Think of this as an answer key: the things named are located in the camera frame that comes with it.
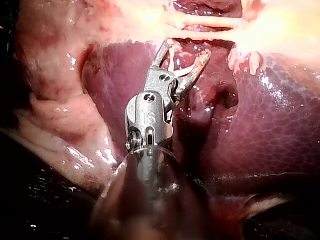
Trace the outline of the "right arm instrument jaw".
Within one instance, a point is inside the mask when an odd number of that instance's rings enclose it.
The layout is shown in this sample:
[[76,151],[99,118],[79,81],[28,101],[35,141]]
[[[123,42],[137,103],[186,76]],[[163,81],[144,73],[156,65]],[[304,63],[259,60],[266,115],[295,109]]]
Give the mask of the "right arm instrument jaw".
[[200,75],[208,64],[211,55],[211,51],[208,48],[205,48],[198,54],[191,66],[173,72],[175,76],[173,99],[175,102],[180,102],[198,81]]
[[161,46],[159,47],[151,65],[151,69],[159,69],[162,65],[163,60],[165,59],[165,56],[169,49],[173,46],[173,41],[171,38],[165,39]]

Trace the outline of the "right arm instrument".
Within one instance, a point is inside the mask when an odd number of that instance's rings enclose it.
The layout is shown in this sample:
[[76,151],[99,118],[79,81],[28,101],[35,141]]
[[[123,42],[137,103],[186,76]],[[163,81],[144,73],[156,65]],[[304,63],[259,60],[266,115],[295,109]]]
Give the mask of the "right arm instrument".
[[128,152],[151,145],[171,149],[175,86],[172,72],[159,67],[147,71],[142,91],[125,108]]

